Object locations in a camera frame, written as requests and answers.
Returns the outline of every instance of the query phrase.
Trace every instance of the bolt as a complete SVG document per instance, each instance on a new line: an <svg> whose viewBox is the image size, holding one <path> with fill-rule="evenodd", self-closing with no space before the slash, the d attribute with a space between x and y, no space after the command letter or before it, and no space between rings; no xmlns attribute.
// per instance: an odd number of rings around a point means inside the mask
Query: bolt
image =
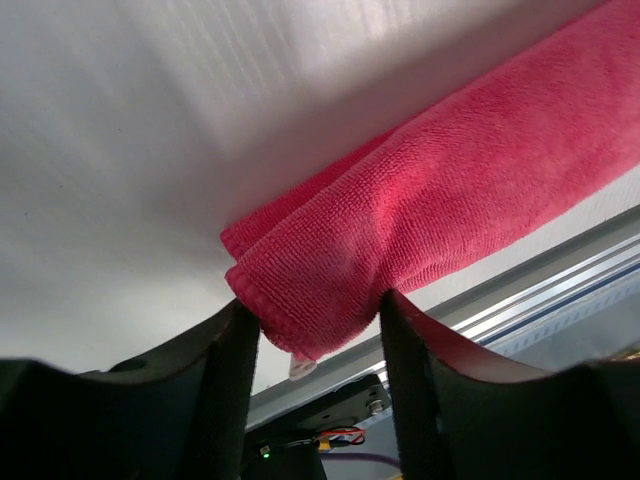
<svg viewBox="0 0 640 480"><path fill-rule="evenodd" d="M381 413L382 410L384 410L384 405L382 405L382 400L373 400L367 404L367 407L369 407L369 411L371 412L371 415L377 415Z"/></svg>

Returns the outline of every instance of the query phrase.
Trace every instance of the white surface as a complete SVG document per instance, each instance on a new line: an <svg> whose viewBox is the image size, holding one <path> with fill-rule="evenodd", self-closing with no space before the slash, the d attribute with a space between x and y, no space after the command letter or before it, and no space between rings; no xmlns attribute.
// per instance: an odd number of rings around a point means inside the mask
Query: white surface
<svg viewBox="0 0 640 480"><path fill-rule="evenodd" d="M107 368L191 327L232 297L224 225L597 3L2 2L0 355ZM637 204L639 177L413 299ZM288 363L263 342L255 388Z"/></svg>

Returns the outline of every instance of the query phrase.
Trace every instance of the terry cloth fabric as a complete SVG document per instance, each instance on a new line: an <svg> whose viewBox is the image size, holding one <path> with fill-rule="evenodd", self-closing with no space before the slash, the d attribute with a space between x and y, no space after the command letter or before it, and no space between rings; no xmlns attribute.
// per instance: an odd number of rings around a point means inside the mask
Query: terry cloth fabric
<svg viewBox="0 0 640 480"><path fill-rule="evenodd" d="M298 358L640 160L640 1L612 0L222 233L227 281Z"/></svg>

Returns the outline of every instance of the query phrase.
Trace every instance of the towel tag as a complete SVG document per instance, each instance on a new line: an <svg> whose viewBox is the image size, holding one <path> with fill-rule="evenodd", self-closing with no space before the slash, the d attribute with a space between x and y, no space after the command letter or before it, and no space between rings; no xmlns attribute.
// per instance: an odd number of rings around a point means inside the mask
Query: towel tag
<svg viewBox="0 0 640 480"><path fill-rule="evenodd" d="M291 363L289 364L289 380L295 382L302 377L306 377L313 372L318 364L313 360L307 360L306 358L296 357L291 354Z"/></svg>

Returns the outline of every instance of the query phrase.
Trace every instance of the purple cable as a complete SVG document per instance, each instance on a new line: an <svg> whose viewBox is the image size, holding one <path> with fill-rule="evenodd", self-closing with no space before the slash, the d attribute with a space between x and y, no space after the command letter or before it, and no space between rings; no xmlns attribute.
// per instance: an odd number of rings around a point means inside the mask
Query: purple cable
<svg viewBox="0 0 640 480"><path fill-rule="evenodd" d="M378 455L377 453L322 453L320 454L320 457L322 460L383 463L400 470L400 462L398 460L392 457L387 457L386 455Z"/></svg>

